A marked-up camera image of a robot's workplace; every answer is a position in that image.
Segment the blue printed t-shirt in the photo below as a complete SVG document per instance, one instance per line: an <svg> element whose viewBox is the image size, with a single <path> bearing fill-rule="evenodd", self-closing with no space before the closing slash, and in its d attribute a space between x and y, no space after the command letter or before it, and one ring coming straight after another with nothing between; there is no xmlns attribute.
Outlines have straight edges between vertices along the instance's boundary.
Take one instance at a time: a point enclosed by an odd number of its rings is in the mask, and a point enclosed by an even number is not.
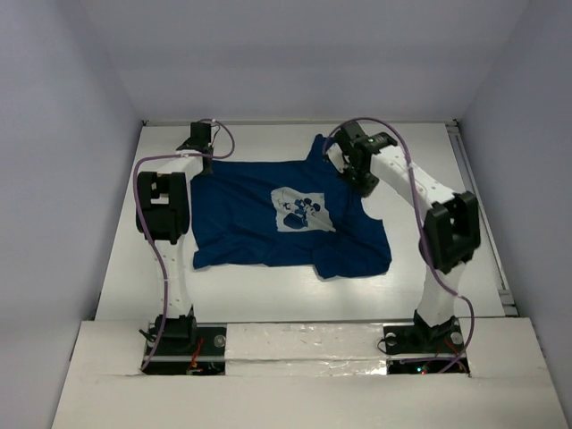
<svg viewBox="0 0 572 429"><path fill-rule="evenodd" d="M386 273L392 255L383 222L323 159L325 141L316 135L303 160L216 161L213 173L194 177L194 269L311 265L323 279Z"/></svg>

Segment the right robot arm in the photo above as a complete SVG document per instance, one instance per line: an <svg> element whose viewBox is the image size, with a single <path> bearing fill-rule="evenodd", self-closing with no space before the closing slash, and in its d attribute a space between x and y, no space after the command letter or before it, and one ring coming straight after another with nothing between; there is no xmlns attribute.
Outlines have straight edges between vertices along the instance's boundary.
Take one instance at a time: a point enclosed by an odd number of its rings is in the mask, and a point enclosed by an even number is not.
<svg viewBox="0 0 572 429"><path fill-rule="evenodd" d="M360 196L381 182L414 210L419 252L426 266L421 300L409 325L389 325L381 343L387 356L436 354L463 335L454 315L459 282L481 245L479 203L470 191L456 192L416 165L405 140L392 127L368 135L357 119L338 125L324 145L325 158Z"/></svg>

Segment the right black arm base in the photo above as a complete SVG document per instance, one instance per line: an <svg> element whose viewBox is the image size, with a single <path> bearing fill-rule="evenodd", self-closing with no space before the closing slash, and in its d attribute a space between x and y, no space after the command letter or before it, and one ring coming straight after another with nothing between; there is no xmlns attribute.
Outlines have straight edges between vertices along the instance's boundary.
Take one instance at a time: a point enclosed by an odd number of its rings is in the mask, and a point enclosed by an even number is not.
<svg viewBox="0 0 572 429"><path fill-rule="evenodd" d="M458 324L428 341L413 324L385 325L383 336L376 343L377 349L386 357L389 375L469 375L467 357L462 353L464 346Z"/></svg>

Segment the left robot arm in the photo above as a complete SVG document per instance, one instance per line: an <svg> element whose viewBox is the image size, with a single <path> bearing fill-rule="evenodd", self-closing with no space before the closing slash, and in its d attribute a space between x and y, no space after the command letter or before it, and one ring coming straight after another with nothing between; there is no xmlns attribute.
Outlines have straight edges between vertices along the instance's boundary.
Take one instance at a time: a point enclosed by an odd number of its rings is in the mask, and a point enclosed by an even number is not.
<svg viewBox="0 0 572 429"><path fill-rule="evenodd" d="M186 283L184 244L191 225L190 182L212 171L211 125L193 122L189 137L171 156L136 164L136 226L159 264L162 311L144 333L156 355L187 355L198 344L198 328Z"/></svg>

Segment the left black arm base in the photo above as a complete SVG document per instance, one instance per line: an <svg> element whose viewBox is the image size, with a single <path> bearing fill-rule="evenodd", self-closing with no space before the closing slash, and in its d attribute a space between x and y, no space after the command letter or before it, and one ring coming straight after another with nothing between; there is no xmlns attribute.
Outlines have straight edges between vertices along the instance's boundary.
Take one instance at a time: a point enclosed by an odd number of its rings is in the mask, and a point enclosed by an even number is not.
<svg viewBox="0 0 572 429"><path fill-rule="evenodd" d="M154 344L147 342L142 365L147 375L224 375L226 324L199 324L193 343L169 338L164 333L156 352L147 363Z"/></svg>

